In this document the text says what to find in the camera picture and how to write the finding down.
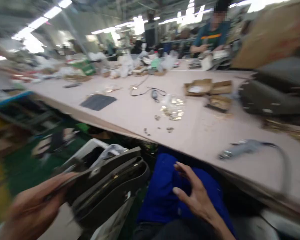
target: handbag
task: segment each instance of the handbag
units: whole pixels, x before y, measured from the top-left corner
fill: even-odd
[[[66,201],[84,230],[100,227],[147,182],[150,169],[140,150],[136,147],[103,160],[65,183],[74,182]]]

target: hand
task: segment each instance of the hand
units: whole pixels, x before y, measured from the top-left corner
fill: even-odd
[[[208,49],[208,44],[202,44],[200,47],[198,47],[198,52],[204,52]]]
[[[181,176],[189,180],[192,187],[190,196],[177,187],[173,188],[174,194],[177,195],[180,201],[184,202],[189,207],[193,214],[213,224],[219,215],[215,210],[201,180],[193,172],[191,167],[187,165],[176,162],[174,167]]]
[[[47,201],[44,201],[45,197],[76,174],[59,174],[18,194],[8,211],[0,239],[38,239],[57,217],[59,207],[64,203],[66,187]]]

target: white plastic bag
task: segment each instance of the white plastic bag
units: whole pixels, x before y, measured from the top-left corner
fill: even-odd
[[[134,69],[133,60],[130,53],[127,53],[120,58],[120,77],[126,77],[132,74],[132,70]]]

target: long work table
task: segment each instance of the long work table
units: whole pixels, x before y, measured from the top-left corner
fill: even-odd
[[[207,98],[184,96],[184,83],[196,79],[212,78],[213,82],[232,80],[234,91],[238,89],[249,72],[203,72],[171,70],[164,76],[109,79],[95,76],[88,82],[74,88],[64,88],[65,80],[45,80],[38,84],[25,84],[48,105],[70,114],[73,118],[106,130],[127,136],[155,142],[209,163],[242,179],[251,181],[272,192],[280,192],[283,178],[283,163],[274,148],[263,147],[253,154],[243,154],[235,159],[222,161],[218,154],[229,148],[231,143],[242,139],[256,139],[280,146],[291,161],[291,179],[288,198],[300,203],[300,143],[285,133],[273,133],[261,128],[261,120],[245,113],[239,101],[234,100],[228,114],[222,114],[205,107]],[[175,94],[186,100],[181,120],[171,121],[163,116],[161,103],[151,98],[151,93],[133,97],[132,85],[138,85],[133,94],[142,93],[154,87]],[[87,95],[115,84],[119,90],[108,93],[117,101],[100,111],[80,106]],[[155,115],[161,116],[157,121]],[[168,133],[166,128],[173,128]]]

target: electric cord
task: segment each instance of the electric cord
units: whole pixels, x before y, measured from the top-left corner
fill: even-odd
[[[283,173],[282,173],[282,186],[280,193],[276,193],[272,196],[261,196],[262,198],[278,198],[280,200],[286,198],[291,189],[291,162],[288,155],[283,151],[281,147],[274,143],[261,142],[262,145],[276,148],[282,156],[283,160]]]

